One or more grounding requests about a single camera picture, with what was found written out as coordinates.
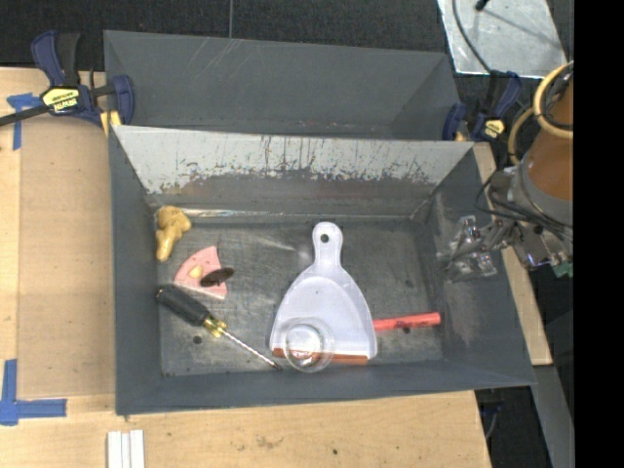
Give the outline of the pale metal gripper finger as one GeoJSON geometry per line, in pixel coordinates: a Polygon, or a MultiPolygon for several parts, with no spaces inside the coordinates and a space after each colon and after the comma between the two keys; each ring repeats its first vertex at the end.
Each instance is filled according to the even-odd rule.
{"type": "Polygon", "coordinates": [[[497,273],[490,253],[468,253],[453,258],[445,269],[447,280],[463,282],[477,278],[488,278],[497,273]]]}
{"type": "Polygon", "coordinates": [[[448,245],[437,253],[437,259],[447,267],[456,257],[471,253],[488,253],[485,235],[477,225],[473,215],[461,217],[455,227],[455,233],[448,245]]]}

